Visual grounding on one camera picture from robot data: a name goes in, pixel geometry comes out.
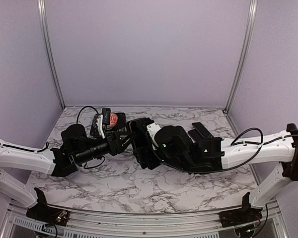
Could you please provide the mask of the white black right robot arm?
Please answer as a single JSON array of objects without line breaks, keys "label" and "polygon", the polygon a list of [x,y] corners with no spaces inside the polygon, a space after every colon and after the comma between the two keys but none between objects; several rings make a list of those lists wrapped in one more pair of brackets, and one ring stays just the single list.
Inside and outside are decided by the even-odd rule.
[{"label": "white black right robot arm", "polygon": [[200,139],[192,139],[181,126],[159,126],[149,118],[126,124],[136,134],[132,144],[138,163],[147,169],[165,165],[189,174],[213,174],[235,170],[247,164],[276,162],[276,167],[259,187],[243,196],[236,218],[247,222],[262,211],[266,203],[293,181],[298,181],[298,128],[271,135],[237,138],[214,137],[200,123],[196,131]]}]

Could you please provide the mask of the black smartphone front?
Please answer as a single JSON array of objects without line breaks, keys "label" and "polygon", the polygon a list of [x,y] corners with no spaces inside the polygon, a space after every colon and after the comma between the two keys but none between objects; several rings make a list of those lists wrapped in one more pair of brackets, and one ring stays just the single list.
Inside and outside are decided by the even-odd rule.
[{"label": "black smartphone front", "polygon": [[188,135],[195,143],[199,143],[201,140],[204,139],[204,137],[196,129],[188,131]]}]

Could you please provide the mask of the red white patterned bowl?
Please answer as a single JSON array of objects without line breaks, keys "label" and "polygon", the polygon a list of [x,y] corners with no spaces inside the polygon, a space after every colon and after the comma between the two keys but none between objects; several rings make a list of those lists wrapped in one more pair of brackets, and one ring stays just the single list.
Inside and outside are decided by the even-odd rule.
[{"label": "red white patterned bowl", "polygon": [[116,126],[116,124],[117,124],[117,122],[118,122],[118,116],[117,116],[117,114],[115,114],[115,113],[111,113],[110,114],[110,123],[109,123],[109,125],[107,126],[107,129],[108,130],[110,130],[110,129],[112,129],[113,127],[115,127]]}]

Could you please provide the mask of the black square plate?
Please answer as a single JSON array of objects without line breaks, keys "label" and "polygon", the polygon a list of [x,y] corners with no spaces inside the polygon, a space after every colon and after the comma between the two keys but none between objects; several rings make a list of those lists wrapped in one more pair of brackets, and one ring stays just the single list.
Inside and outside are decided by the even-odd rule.
[{"label": "black square plate", "polygon": [[[115,114],[117,114],[117,116],[118,116],[118,122],[117,122],[116,126],[110,130],[108,130],[107,128],[105,129],[105,127],[103,127],[105,134],[108,134],[108,133],[114,132],[114,131],[124,131],[125,130],[125,123],[126,123],[125,113],[115,113]],[[92,136],[94,138],[99,137],[99,134],[96,131],[96,120],[97,120],[97,115],[95,115],[92,120],[92,125],[91,125],[91,129],[90,129],[90,133],[89,133],[90,136]]]}]

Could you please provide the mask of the black smartphone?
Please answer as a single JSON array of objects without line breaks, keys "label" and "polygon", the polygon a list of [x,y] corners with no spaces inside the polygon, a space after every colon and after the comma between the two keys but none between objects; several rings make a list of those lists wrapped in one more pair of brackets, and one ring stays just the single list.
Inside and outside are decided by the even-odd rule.
[{"label": "black smartphone", "polygon": [[195,143],[199,143],[201,140],[204,139],[204,137],[196,129],[188,131],[188,135]]},{"label": "black smartphone", "polygon": [[201,122],[193,122],[192,126],[204,137],[204,139],[213,138],[213,135],[208,131],[208,129]]}]

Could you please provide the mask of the right aluminium frame post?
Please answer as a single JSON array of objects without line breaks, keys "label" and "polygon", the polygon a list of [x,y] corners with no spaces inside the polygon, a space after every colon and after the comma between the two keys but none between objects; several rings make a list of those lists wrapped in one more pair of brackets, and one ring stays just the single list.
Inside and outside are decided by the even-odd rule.
[{"label": "right aluminium frame post", "polygon": [[246,62],[247,54],[248,54],[248,51],[251,45],[252,36],[253,36],[257,6],[258,6],[258,0],[251,0],[249,2],[249,10],[248,10],[248,16],[246,21],[246,28],[245,28],[244,38],[242,42],[241,52],[240,52],[237,68],[234,74],[233,84],[231,86],[230,93],[224,109],[227,114],[230,112],[233,106],[233,103],[238,91],[238,87],[241,82],[244,65]]}]

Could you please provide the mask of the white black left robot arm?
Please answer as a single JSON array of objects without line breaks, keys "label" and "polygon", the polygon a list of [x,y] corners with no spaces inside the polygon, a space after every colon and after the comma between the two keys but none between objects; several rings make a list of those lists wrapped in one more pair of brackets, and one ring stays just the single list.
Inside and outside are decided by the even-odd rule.
[{"label": "white black left robot arm", "polygon": [[54,212],[47,204],[44,192],[30,188],[2,171],[17,168],[36,171],[57,178],[66,178],[78,172],[78,168],[102,156],[121,154],[136,138],[134,132],[112,132],[105,137],[87,137],[82,124],[72,124],[62,131],[60,148],[35,149],[6,144],[0,139],[0,192],[21,203],[30,214],[41,220],[51,219]]}]

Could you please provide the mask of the aluminium frame post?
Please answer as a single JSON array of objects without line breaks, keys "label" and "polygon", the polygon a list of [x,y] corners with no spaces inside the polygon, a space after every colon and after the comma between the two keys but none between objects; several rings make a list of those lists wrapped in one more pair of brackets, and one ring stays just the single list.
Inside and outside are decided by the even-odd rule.
[{"label": "aluminium frame post", "polygon": [[248,10],[248,16],[246,21],[246,28],[245,28],[244,38],[242,42],[241,52],[240,52],[237,68],[234,74],[233,84],[231,86],[230,93],[224,109],[227,114],[230,112],[233,106],[233,103],[238,91],[238,87],[241,82],[244,65],[246,62],[247,54],[248,54],[248,51],[251,45],[252,36],[253,36],[257,6],[258,6],[258,0],[251,0],[249,2],[249,10]]},{"label": "aluminium frame post", "polygon": [[37,0],[38,5],[38,14],[39,14],[39,21],[41,25],[42,37],[45,47],[45,52],[47,56],[48,66],[51,73],[53,86],[56,92],[56,96],[59,102],[59,106],[63,111],[66,107],[64,97],[61,91],[61,86],[58,79],[58,74],[54,62],[53,52],[52,52],[52,45],[49,35],[49,28],[48,28],[48,20],[46,15],[46,8],[45,8],[45,1],[44,0]]}]

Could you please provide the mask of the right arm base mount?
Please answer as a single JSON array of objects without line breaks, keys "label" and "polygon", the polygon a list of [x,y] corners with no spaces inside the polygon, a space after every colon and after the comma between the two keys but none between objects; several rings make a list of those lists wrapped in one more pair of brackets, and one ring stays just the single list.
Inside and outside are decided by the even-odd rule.
[{"label": "right arm base mount", "polygon": [[220,223],[223,228],[242,225],[245,223],[259,221],[262,218],[262,209],[254,209],[242,212],[242,209],[234,209],[219,213]]}]

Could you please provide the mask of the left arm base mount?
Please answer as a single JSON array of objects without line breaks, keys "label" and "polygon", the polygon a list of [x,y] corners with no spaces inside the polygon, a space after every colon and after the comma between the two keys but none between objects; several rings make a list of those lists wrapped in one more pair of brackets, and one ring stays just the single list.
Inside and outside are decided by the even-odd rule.
[{"label": "left arm base mount", "polygon": [[69,218],[69,211],[51,207],[33,207],[27,210],[26,217],[49,224],[66,226]]}]

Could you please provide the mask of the aluminium front rail base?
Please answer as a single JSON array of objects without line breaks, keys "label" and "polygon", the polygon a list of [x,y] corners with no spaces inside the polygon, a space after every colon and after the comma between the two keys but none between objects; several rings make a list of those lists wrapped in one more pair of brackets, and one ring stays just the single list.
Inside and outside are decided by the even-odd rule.
[{"label": "aluminium front rail base", "polygon": [[0,238],[287,238],[276,201],[268,203],[262,219],[223,227],[220,214],[230,208],[170,214],[133,214],[68,209],[65,226],[47,227],[26,217],[26,209],[11,201]]}]

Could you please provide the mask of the left aluminium frame post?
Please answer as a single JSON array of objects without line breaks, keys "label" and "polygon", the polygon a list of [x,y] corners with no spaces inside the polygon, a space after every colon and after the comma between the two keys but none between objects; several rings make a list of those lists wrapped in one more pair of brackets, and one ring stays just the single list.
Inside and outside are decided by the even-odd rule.
[{"label": "left aluminium frame post", "polygon": [[63,111],[66,107],[64,97],[61,91],[61,86],[58,79],[58,74],[54,62],[53,52],[52,52],[52,45],[49,35],[49,28],[48,28],[48,20],[46,15],[46,8],[45,8],[45,1],[44,0],[37,0],[38,5],[38,14],[39,14],[39,21],[41,25],[42,37],[45,47],[45,52],[47,56],[48,66],[51,73],[53,86],[56,92],[56,96],[59,102],[59,106]]}]

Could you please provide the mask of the black phone case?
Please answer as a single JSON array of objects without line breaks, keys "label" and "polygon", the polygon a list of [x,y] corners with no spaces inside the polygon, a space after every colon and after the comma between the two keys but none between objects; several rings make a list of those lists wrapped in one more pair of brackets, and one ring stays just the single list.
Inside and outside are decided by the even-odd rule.
[{"label": "black phone case", "polygon": [[137,119],[130,120],[126,122],[126,130],[127,132],[132,132],[134,135],[134,140],[131,143],[133,150],[137,149],[137,138],[138,138],[138,127],[137,127]]}]

